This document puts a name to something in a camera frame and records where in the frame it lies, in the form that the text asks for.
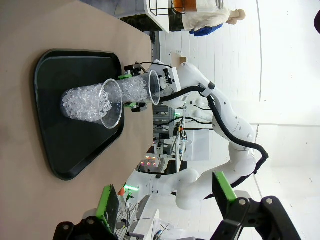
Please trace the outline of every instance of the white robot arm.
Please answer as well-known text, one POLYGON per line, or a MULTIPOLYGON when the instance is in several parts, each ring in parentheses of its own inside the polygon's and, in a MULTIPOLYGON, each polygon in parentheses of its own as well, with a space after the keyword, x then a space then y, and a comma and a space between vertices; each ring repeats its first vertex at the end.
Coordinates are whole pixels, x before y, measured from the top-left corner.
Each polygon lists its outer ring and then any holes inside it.
MULTIPOLYGON (((212 127, 214 131, 230 142, 230 161, 204 172, 199 179, 197 172, 192 169, 186 169, 172 175, 162 175, 160 178, 156 178, 155 175, 134 172, 129 178, 127 183, 138 187, 140 191, 136 201, 147 194, 169 195, 177 190, 176 204, 179 208, 187 210, 212 193, 213 172, 223 171, 229 183, 233 184, 241 177, 248 176, 255 171, 256 159, 253 150, 230 140, 230 138, 235 137, 237 140, 253 143, 255 133, 252 126, 233 111, 226 96, 194 65, 185 62, 176 69, 161 66, 160 64, 163 63, 158 60, 156 63, 159 65, 152 65, 149 70, 155 70, 161 76, 166 72, 166 78, 160 78, 164 99, 173 93, 200 85, 200 87, 205 88, 202 94, 205 97, 212 96, 214 99, 214 105, 220 120, 231 134, 229 134, 229 137, 226 136, 226 131, 222 130, 221 124, 213 115, 212 127)), ((162 103, 169 107, 179 108, 185 104, 187 97, 188 95, 185 94, 175 99, 162 101, 162 103)))

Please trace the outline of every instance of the orange container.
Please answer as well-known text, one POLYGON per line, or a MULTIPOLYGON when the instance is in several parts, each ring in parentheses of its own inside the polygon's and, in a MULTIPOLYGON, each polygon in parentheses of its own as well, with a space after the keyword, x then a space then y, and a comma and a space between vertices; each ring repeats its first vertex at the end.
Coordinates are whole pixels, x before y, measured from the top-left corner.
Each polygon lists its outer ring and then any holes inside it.
POLYGON ((196 12, 197 0, 173 0, 173 6, 177 12, 196 12))

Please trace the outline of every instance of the ice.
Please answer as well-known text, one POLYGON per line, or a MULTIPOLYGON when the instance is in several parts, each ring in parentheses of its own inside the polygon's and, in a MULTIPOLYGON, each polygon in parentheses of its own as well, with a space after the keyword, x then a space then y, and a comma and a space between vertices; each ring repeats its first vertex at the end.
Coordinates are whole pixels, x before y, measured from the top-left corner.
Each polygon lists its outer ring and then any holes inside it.
POLYGON ((130 77, 118 81, 123 102, 139 103, 148 98, 147 82, 140 76, 130 77))
POLYGON ((102 84, 70 89, 62 97, 62 106, 68 117, 75 120, 97 122, 112 108, 108 93, 100 90, 102 84))

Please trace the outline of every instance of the cup rim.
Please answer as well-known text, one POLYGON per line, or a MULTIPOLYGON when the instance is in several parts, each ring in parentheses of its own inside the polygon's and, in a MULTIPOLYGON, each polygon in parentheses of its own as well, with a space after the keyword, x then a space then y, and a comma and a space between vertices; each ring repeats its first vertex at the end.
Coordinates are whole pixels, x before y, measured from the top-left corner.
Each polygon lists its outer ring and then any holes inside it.
POLYGON ((150 73, 149 73, 149 94, 150 94, 150 98, 151 98, 151 101, 154 105, 158 105, 160 103, 160 97, 161 97, 161 90, 160 90, 160 80, 159 80, 159 76, 157 74, 157 72, 155 70, 151 70, 150 73), (154 101, 154 98, 151 94, 151 88, 150 88, 150 81, 151 81, 151 74, 154 73, 156 75, 156 79, 158 80, 158 89, 159 89, 159 97, 158 97, 158 101, 157 103, 154 101))
POLYGON ((120 86, 119 86, 119 83, 117 83, 117 81, 114 80, 114 79, 112 79, 112 78, 109 78, 108 80, 106 80, 106 81, 103 83, 103 85, 102 85, 102 87, 101 87, 101 90, 100 90, 100 93, 99 93, 99 101, 100 101, 100 97, 101 97, 102 91, 103 91, 103 89, 105 88, 105 85, 106 85, 107 83, 109 83, 109 82, 114 82, 115 85, 116 85, 116 87, 119 89, 119 92, 120 92, 121 109, 120 109, 119 118, 118 118, 118 120, 116 121, 116 123, 115 123, 113 126, 107 126, 107 125, 105 124, 103 118, 102 118, 101 115, 100 115, 100 112, 101 112, 100 103, 98 104, 98 110, 99 110, 99 117, 100 117, 100 120, 101 120, 102 124, 103 124, 107 129, 113 129, 113 128, 115 128, 115 127, 119 124, 119 122, 120 122, 120 119, 121 119, 121 116, 122 116, 122 112, 123 112, 123 105, 124 105, 124 104, 123 104, 122 91, 121 91, 121 88, 120 88, 120 86))

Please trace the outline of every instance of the plastic cup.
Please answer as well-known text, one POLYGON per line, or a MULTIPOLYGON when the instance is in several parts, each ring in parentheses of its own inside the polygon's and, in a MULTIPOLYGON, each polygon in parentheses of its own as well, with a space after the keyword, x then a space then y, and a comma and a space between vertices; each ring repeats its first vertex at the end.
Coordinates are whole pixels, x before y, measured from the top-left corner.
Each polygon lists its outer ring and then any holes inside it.
POLYGON ((61 97, 60 108, 67 118, 113 129, 118 125, 123 109, 120 86, 115 80, 108 79, 104 83, 67 90, 61 97))
POLYGON ((157 72, 154 70, 117 82, 122 91, 123 103, 153 103, 158 105, 160 102, 160 81, 157 72))

